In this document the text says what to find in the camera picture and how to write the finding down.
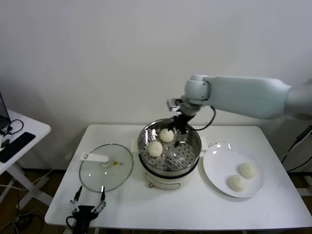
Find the white plate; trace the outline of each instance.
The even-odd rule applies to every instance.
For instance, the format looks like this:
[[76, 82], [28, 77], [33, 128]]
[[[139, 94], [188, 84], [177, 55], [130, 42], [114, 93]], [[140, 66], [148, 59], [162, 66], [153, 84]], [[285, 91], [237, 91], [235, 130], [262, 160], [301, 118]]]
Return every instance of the white plate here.
[[[236, 192], [230, 188], [228, 179], [230, 176], [241, 175], [238, 167], [240, 164], [250, 163], [257, 174], [251, 179], [244, 178], [246, 189]], [[205, 173], [209, 180], [224, 193], [235, 197], [252, 197], [260, 191], [263, 185], [263, 173], [254, 157], [237, 149], [229, 143], [218, 143], [209, 147], [203, 159]]]

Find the floor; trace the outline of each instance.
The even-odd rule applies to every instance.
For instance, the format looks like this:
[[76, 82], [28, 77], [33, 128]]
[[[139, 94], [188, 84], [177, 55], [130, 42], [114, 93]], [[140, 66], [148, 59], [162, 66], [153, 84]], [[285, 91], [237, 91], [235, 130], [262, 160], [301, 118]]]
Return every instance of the floor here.
[[[29, 178], [31, 181], [34, 181], [35, 179], [43, 176], [45, 173], [44, 172], [27, 172], [26, 176]], [[58, 189], [58, 186], [63, 178], [64, 173], [63, 172], [52, 172], [49, 177], [50, 180], [48, 181], [47, 184], [45, 184], [42, 188], [44, 192], [47, 194], [53, 196], [55, 192]], [[306, 188], [307, 184], [305, 181], [298, 176], [291, 176], [293, 183], [297, 188]], [[9, 181], [11, 180], [11, 176], [8, 173], [3, 173], [0, 175], [0, 184], [8, 184]], [[3, 187], [0, 187], [0, 193], [4, 190]], [[19, 191], [19, 197], [20, 199], [27, 193], [27, 191]], [[12, 234], [15, 232], [12, 232], [13, 226], [11, 225], [8, 227], [6, 230], [5, 228], [1, 228], [3, 225], [5, 225], [7, 222], [12, 221], [16, 214], [17, 214], [17, 209], [15, 208], [18, 200], [18, 194], [17, 190], [11, 189], [10, 192], [7, 194], [5, 197], [4, 201], [0, 204], [0, 234]], [[310, 213], [312, 213], [312, 197], [303, 197], [303, 201], [305, 202], [306, 206], [308, 207]], [[37, 201], [36, 199], [32, 199], [31, 202], [27, 204], [27, 206], [19, 212], [19, 214], [23, 212], [29, 212], [33, 211], [35, 209], [40, 209], [43, 212], [46, 212], [48, 207], [41, 202]], [[44, 223], [44, 214], [41, 213], [41, 211], [36, 210], [33, 214], [36, 215], [33, 217], [33, 220], [30, 222], [30, 225], [24, 230], [20, 231], [19, 233], [21, 234], [39, 234], [41, 225], [42, 225], [42, 230], [41, 234], [61, 234], [64, 232], [65, 228], [64, 227], [57, 227], [57, 226], [51, 226], [46, 223]], [[131, 230], [100, 230], [100, 234], [132, 234]], [[198, 232], [174, 232], [175, 234], [198, 234]], [[209, 232], [210, 234], [219, 234], [219, 233], [229, 233], [229, 234], [241, 234], [242, 232], [240, 231], [235, 231], [235, 232]], [[312, 234], [312, 228], [308, 229], [299, 229], [299, 230], [284, 230], [284, 231], [279, 231], [278, 233], [282, 234]], [[135, 231], [134, 234], [158, 234], [158, 231]], [[163, 234], [173, 234], [172, 232], [165, 232]]]

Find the black phone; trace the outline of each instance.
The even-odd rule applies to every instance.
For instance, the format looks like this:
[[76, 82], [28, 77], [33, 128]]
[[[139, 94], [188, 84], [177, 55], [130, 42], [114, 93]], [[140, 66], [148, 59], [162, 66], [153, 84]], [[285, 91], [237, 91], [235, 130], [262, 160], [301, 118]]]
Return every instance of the black phone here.
[[0, 151], [0, 162], [7, 162], [13, 157], [18, 151], [24, 148], [30, 141], [36, 136], [34, 134], [24, 132], [18, 138], [13, 140], [8, 146]]

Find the lid rim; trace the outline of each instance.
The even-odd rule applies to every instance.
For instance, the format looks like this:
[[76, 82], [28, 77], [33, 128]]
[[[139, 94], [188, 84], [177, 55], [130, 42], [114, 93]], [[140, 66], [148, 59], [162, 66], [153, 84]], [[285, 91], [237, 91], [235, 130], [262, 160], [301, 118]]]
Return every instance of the lid rim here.
[[[133, 159], [133, 155], [132, 155], [131, 151], [130, 151], [127, 147], [125, 147], [125, 146], [123, 146], [123, 145], [120, 145], [120, 144], [108, 143], [108, 144], [100, 145], [100, 146], [96, 147], [95, 149], [93, 149], [90, 153], [93, 153], [95, 150], [97, 150], [97, 149], [99, 149], [99, 148], [101, 148], [101, 147], [103, 147], [103, 146], [107, 146], [107, 145], [121, 146], [121, 147], [124, 148], [126, 151], [128, 151], [128, 153], [129, 153], [130, 156], [131, 156], [132, 166], [131, 166], [131, 170], [130, 170], [128, 176], [125, 178], [125, 180], [124, 180], [122, 183], [120, 183], [119, 185], [117, 185], [116, 187], [114, 187], [114, 188], [112, 188], [112, 189], [105, 190], [105, 192], [112, 191], [112, 190], [114, 190], [114, 189], [120, 187], [121, 185], [123, 185], [124, 182], [126, 182], [127, 179], [129, 178], [129, 176], [131, 175], [132, 170], [133, 170], [133, 167], [134, 167], [134, 159]], [[89, 188], [88, 186], [86, 186], [86, 184], [82, 181], [81, 173], [80, 173], [80, 172], [81, 172], [81, 167], [82, 167], [82, 165], [83, 165], [84, 162], [86, 162], [86, 161], [81, 162], [81, 164], [80, 164], [80, 166], [79, 166], [79, 180], [80, 180], [80, 182], [82, 183], [82, 185], [83, 185], [87, 190], [89, 190], [89, 191], [91, 191], [91, 192], [95, 192], [95, 193], [101, 193], [101, 191], [97, 191], [97, 190], [90, 189], [90, 188]]]

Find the glass lid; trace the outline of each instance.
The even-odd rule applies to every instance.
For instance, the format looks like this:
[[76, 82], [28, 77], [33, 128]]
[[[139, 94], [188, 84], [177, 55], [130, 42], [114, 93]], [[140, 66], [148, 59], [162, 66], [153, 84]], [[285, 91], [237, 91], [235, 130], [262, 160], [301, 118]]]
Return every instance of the glass lid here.
[[106, 144], [91, 153], [108, 158], [105, 163], [83, 161], [79, 169], [79, 178], [84, 187], [93, 192], [111, 191], [123, 184], [133, 169], [131, 152], [118, 144]]

